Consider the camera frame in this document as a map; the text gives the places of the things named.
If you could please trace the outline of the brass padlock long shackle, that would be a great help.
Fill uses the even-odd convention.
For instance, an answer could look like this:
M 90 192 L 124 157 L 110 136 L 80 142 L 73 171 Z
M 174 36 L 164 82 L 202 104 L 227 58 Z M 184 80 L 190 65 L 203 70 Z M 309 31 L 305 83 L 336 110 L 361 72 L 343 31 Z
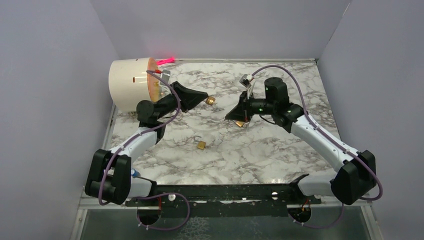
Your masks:
M 206 100 L 205 103 L 209 106 L 213 106 L 215 104 L 216 99 L 213 96 L 209 96 Z

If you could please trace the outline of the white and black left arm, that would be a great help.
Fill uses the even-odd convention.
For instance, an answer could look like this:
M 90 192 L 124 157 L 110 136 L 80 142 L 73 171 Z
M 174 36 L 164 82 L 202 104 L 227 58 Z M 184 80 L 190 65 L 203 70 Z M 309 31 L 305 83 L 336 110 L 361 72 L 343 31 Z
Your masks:
M 92 158 L 84 192 L 97 198 L 101 205 L 123 204 L 137 198 L 144 205 L 157 200 L 157 182 L 142 177 L 133 163 L 164 136 L 166 123 L 160 119 L 171 112 L 187 112 L 208 98 L 203 91 L 189 89 L 179 82 L 170 86 L 171 93 L 157 102 L 142 100 L 136 106 L 139 126 L 123 143 L 109 150 L 98 149 Z

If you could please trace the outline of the brass padlock with key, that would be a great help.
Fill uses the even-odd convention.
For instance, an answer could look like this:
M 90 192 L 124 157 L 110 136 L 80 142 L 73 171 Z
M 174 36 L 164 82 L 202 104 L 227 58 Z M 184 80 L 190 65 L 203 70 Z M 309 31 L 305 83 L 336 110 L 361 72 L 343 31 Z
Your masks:
M 235 121 L 234 123 L 239 128 L 246 128 L 249 125 L 249 123 L 246 123 L 246 122 L 243 122 L 243 121 Z

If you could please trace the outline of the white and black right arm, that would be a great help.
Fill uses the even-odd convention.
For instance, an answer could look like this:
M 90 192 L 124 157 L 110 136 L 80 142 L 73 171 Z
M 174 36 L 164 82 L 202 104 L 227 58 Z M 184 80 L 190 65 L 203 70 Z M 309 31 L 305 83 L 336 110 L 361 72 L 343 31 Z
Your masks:
M 302 139 L 318 152 L 336 172 L 333 175 L 305 175 L 293 181 L 289 199 L 300 204 L 309 196 L 333 196 L 352 205 L 377 185 L 376 158 L 335 138 L 320 126 L 300 105 L 290 102 L 288 87 L 279 77 L 265 80 L 265 98 L 255 98 L 255 80 L 245 74 L 239 81 L 245 87 L 237 105 L 226 120 L 248 123 L 252 117 L 271 116 L 274 124 Z

